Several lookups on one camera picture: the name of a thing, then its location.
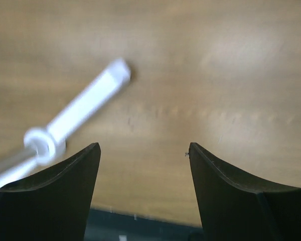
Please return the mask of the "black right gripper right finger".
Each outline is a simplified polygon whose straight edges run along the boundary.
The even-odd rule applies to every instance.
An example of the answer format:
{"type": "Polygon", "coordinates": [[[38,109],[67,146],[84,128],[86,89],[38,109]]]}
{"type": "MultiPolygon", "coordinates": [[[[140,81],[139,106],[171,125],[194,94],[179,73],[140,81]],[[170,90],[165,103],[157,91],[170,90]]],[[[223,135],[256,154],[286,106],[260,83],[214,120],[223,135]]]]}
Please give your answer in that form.
{"type": "Polygon", "coordinates": [[[197,143],[189,160],[204,240],[301,240],[301,188],[250,174],[197,143]]]}

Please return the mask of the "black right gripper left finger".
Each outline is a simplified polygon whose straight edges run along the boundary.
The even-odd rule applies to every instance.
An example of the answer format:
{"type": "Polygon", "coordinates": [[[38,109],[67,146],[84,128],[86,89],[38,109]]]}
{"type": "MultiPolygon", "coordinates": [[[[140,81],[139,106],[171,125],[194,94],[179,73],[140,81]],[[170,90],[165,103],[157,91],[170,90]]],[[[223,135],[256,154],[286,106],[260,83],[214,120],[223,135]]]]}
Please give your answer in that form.
{"type": "Polygon", "coordinates": [[[92,143],[0,188],[0,240],[83,240],[100,156],[92,143]]]}

